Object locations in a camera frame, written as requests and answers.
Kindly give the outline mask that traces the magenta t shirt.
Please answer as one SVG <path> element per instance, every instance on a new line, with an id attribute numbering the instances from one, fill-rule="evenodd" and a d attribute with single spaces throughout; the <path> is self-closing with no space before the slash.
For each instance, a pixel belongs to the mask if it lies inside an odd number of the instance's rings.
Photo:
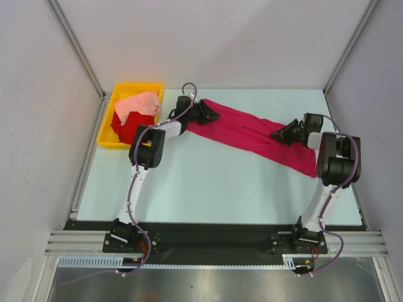
<path id="1" fill-rule="evenodd" d="M 205 103 L 220 115 L 206 125 L 191 122 L 188 131 L 201 137 L 239 148 L 273 160 L 306 176 L 317 177 L 315 151 L 297 142 L 291 146 L 277 142 L 270 134 L 283 124 L 206 99 Z"/>

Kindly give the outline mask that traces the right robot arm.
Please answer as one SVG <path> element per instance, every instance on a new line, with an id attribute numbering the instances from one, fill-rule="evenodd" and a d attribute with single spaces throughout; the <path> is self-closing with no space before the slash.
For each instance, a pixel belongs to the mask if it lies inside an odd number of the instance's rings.
<path id="1" fill-rule="evenodd" d="M 322 131 L 326 115 L 306 113 L 302 121 L 293 120 L 270 134 L 277 142 L 291 146 L 301 143 L 318 151 L 318 184 L 307 209 L 290 233 L 275 233 L 270 236 L 271 252 L 274 254 L 327 253 L 325 226 L 327 218 L 339 195 L 356 183 L 361 174 L 361 140 L 340 132 Z"/>

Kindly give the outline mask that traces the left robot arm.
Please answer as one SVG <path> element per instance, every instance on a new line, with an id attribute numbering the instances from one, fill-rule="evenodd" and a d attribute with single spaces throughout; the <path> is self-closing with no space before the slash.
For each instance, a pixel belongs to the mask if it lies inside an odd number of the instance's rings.
<path id="1" fill-rule="evenodd" d="M 206 125 L 219 118 L 220 114 L 204 99 L 197 101 L 194 96 L 182 95 L 177 98 L 176 107 L 165 121 L 152 126 L 139 126 L 128 153 L 132 170 L 127 197 L 110 229 L 111 238 L 123 250 L 135 250 L 139 235 L 145 233 L 135 220 L 135 210 L 145 177 L 161 163 L 165 141 L 182 135 L 190 123 Z"/>

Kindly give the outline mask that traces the light pink t shirt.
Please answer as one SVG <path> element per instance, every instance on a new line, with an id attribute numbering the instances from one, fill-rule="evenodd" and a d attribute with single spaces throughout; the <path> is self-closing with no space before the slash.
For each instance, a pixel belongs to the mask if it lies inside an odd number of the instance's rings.
<path id="1" fill-rule="evenodd" d="M 156 116 L 161 108 L 156 92 L 146 91 L 117 101 L 114 105 L 115 113 L 121 125 L 125 125 L 131 112 L 141 115 Z"/>

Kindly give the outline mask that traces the red t shirt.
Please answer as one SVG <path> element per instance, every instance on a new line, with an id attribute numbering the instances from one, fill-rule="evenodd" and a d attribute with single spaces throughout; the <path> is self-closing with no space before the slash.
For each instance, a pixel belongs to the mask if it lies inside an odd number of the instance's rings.
<path id="1" fill-rule="evenodd" d="M 153 125 L 154 117 L 142 115 L 138 112 L 130 112 L 128 118 L 123 125 L 116 113 L 113 114 L 111 128 L 118 135 L 118 141 L 131 145 L 139 125 Z"/>

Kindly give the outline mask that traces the yellow plastic bin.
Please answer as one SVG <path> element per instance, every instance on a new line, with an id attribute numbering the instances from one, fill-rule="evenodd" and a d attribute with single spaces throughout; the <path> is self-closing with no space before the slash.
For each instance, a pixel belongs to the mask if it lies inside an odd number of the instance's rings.
<path id="1" fill-rule="evenodd" d="M 158 82 L 118 82 L 115 84 L 111 98 L 106 106 L 103 121 L 98 131 L 97 144 L 109 149 L 129 149 L 130 144 L 120 141 L 118 134 L 111 127 L 114 115 L 114 104 L 126 97 L 146 91 L 156 92 L 159 102 L 162 103 L 164 84 Z"/>

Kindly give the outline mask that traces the left aluminium frame post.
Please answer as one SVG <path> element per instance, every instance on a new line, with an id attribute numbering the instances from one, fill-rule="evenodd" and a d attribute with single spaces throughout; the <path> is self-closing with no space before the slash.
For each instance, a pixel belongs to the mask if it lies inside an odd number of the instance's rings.
<path id="1" fill-rule="evenodd" d="M 55 21 L 59 25 L 60 30 L 62 31 L 65 39 L 72 48 L 74 55 L 78 59 L 78 62 L 80 63 L 84 73 L 87 75 L 97 95 L 100 97 L 101 100 L 104 100 L 106 97 L 106 91 L 101 87 L 101 83 L 88 59 L 88 56 L 82 48 L 82 45 L 77 38 L 77 35 L 75 34 L 74 29 L 71 26 L 71 23 L 69 22 L 59 1 L 46 0 L 45 2 L 49 7 L 51 13 L 53 14 Z"/>

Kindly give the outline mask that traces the aluminium frame post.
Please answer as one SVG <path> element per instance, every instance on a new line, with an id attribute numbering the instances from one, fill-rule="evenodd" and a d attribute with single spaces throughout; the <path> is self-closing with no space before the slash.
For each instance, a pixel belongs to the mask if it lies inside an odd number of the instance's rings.
<path id="1" fill-rule="evenodd" d="M 339 77 L 339 74 L 343 70 L 346 65 L 350 55 L 353 53 L 353 50 L 356 48 L 362 34 L 366 30 L 369 25 L 372 16 L 375 14 L 375 11 L 382 3 L 381 0 L 371 0 L 368 2 L 363 14 L 361 15 L 359 22 L 355 26 L 353 33 L 351 34 L 339 60 L 337 61 L 333 71 L 331 72 L 330 77 L 328 78 L 326 85 L 324 86 L 323 93 L 327 96 L 332 89 L 334 83 Z"/>
<path id="2" fill-rule="evenodd" d="M 74 29 L 71 26 L 71 23 L 69 22 L 59 1 L 46 0 L 45 2 L 49 7 L 51 13 L 53 14 L 55 21 L 59 25 L 60 30 L 62 31 L 65 39 L 72 48 L 74 55 L 78 59 L 78 62 L 80 63 L 84 73 L 87 75 L 97 95 L 100 97 L 101 100 L 104 100 L 106 97 L 106 91 L 101 87 L 101 83 L 88 59 L 88 56 L 82 48 L 82 45 L 77 38 L 77 35 L 75 34 Z"/>

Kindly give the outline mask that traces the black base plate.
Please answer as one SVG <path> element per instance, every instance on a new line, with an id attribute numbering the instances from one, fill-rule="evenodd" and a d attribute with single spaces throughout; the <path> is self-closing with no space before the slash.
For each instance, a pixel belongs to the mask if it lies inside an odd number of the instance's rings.
<path id="1" fill-rule="evenodd" d="M 107 231 L 102 252 L 106 254 L 139 254 L 166 260 L 180 256 L 191 259 L 224 259 L 248 257 L 263 259 L 265 255 L 283 255 L 271 252 L 272 234 L 290 233 L 293 225 L 247 225 L 209 223 L 141 223 L 148 234 L 139 235 L 136 245 L 113 240 L 110 229 L 113 222 L 69 220 L 64 230 Z M 364 226 L 331 225 L 326 231 L 364 232 Z"/>

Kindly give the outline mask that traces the right aluminium frame post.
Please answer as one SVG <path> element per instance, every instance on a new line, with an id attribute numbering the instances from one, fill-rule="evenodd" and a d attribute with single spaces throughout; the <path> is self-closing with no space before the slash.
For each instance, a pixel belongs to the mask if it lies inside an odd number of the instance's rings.
<path id="1" fill-rule="evenodd" d="M 368 2 L 363 14 L 361 15 L 359 22 L 355 26 L 353 33 L 351 34 L 339 60 L 337 61 L 333 71 L 331 72 L 330 77 L 328 78 L 326 85 L 324 86 L 323 93 L 327 96 L 332 89 L 334 83 L 339 77 L 339 74 L 343 70 L 346 65 L 350 55 L 353 53 L 353 50 L 356 48 L 362 34 L 366 30 L 369 25 L 372 16 L 375 14 L 375 11 L 382 3 L 381 0 L 371 0 Z"/>

